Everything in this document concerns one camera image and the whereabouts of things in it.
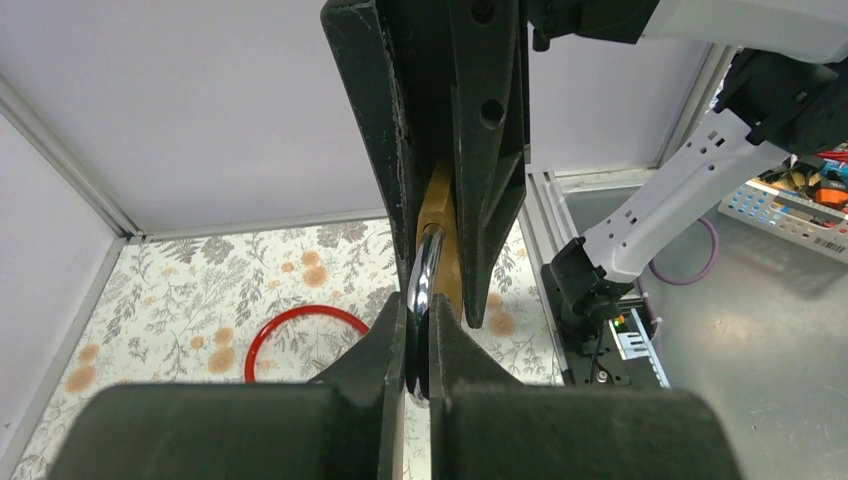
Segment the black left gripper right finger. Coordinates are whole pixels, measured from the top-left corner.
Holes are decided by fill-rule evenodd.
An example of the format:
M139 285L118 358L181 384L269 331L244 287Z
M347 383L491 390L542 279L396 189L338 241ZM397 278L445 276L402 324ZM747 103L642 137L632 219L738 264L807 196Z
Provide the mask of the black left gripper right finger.
M461 328L429 312L436 479L739 479L726 433L686 391L527 385Z

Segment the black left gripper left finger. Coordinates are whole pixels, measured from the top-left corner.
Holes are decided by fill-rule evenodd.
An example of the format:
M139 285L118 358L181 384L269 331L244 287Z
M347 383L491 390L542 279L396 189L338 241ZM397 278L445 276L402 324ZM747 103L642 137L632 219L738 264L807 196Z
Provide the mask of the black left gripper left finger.
M51 479L399 479L406 303L304 383L115 385L75 420Z

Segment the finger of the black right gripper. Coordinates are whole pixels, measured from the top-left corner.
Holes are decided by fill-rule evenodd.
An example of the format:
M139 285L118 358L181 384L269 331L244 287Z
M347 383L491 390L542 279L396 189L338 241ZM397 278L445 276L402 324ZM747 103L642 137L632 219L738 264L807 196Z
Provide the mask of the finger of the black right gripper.
M320 19L388 215L406 294L422 186L388 22L378 1L328 1Z
M526 192L527 19L519 1L451 1L448 7L463 306L467 325L478 329Z

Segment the red cable lock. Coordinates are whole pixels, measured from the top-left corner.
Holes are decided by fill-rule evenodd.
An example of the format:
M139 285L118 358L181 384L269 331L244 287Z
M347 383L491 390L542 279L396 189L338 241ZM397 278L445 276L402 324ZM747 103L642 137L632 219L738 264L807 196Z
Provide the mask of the red cable lock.
M339 360L370 326L338 307L310 304L276 315L249 343L246 383L307 381Z

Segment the brass padlock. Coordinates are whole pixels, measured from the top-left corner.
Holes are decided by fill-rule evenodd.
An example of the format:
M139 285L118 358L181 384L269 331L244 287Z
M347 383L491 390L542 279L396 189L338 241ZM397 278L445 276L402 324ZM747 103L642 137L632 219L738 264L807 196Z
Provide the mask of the brass padlock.
M457 319L462 318L462 274L456 208L454 166L435 166L419 211L416 254L407 285L406 383L413 401L428 404L428 315L437 294L447 296Z

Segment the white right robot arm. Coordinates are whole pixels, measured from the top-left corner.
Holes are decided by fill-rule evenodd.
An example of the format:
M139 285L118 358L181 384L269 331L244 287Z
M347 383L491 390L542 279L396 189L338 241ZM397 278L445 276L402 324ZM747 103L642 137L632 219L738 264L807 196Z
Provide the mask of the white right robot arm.
M329 1L321 25L420 315L443 292L479 327L525 195L529 51L557 37L688 38L737 49L715 109L622 207L552 260L595 321L731 189L847 135L843 1Z

